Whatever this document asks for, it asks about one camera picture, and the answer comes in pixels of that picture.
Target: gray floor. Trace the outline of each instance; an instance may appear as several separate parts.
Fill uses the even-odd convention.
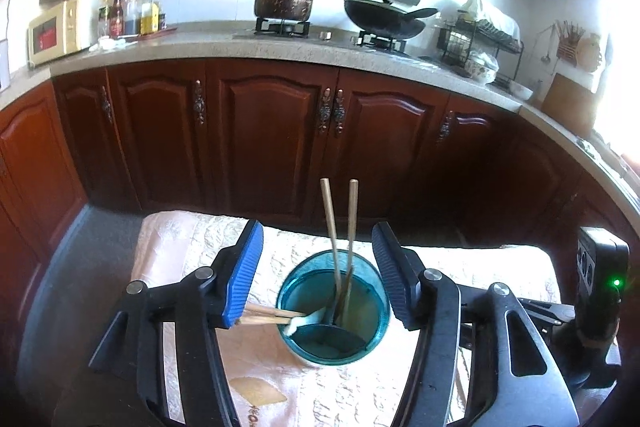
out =
[[[88,360],[133,266],[142,216],[86,207],[52,258],[28,317],[17,383],[52,418],[61,392]]]

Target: soy sauce bottle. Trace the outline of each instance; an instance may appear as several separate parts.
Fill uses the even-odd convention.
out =
[[[110,15],[109,34],[112,39],[117,39],[119,36],[124,35],[124,12],[122,10],[122,0],[113,0]]]

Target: cutting board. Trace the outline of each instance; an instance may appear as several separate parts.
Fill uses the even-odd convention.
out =
[[[588,138],[596,120],[596,95],[556,73],[542,103],[542,112],[581,138]]]

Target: cabinet handle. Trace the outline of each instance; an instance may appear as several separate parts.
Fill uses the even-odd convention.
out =
[[[320,134],[329,127],[329,119],[331,118],[331,89],[327,87],[320,101],[320,109],[318,109],[318,131]]]
[[[109,97],[107,95],[107,88],[102,86],[100,88],[100,93],[102,94],[102,110],[104,111],[107,120],[109,123],[113,125],[113,115],[111,114],[111,102],[109,102]]]
[[[442,125],[440,126],[440,133],[438,134],[436,143],[443,142],[446,137],[449,136],[449,133],[451,132],[451,125],[453,124],[453,119],[455,118],[455,116],[456,114],[454,111],[449,111],[447,113],[447,116],[444,117],[444,122],[442,122]]]
[[[195,97],[193,99],[193,110],[196,114],[196,121],[200,124],[204,124],[204,98],[202,96],[202,84],[199,80],[196,80]]]
[[[344,130],[344,118],[347,111],[344,109],[344,93],[341,89],[335,94],[334,100],[334,123],[335,123],[335,136],[340,136]]]

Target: wooden chopstick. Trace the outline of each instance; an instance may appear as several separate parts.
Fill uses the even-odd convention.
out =
[[[356,239],[356,228],[358,224],[358,180],[349,181],[349,214],[348,214],[347,240],[349,246],[347,250],[347,276],[344,279],[344,291],[342,293],[340,312],[340,323],[344,327],[348,315],[349,301],[351,298],[351,276],[353,275],[353,241]]]
[[[271,308],[270,306],[263,306],[262,304],[255,304],[251,302],[247,302],[247,304],[244,305],[244,311],[272,315],[274,317],[288,317],[290,319],[293,317],[304,317],[306,315],[306,313],[302,312]]]
[[[331,248],[334,251],[334,279],[335,279],[335,295],[340,295],[342,288],[342,278],[340,277],[340,266],[338,266],[338,235],[335,232],[335,216],[334,202],[331,199],[331,186],[329,178],[320,180],[320,188],[322,190],[322,201],[324,201],[324,217],[326,218],[326,227],[331,238]]]
[[[291,317],[274,317],[273,315],[242,315],[236,324],[261,326],[264,324],[289,324]]]

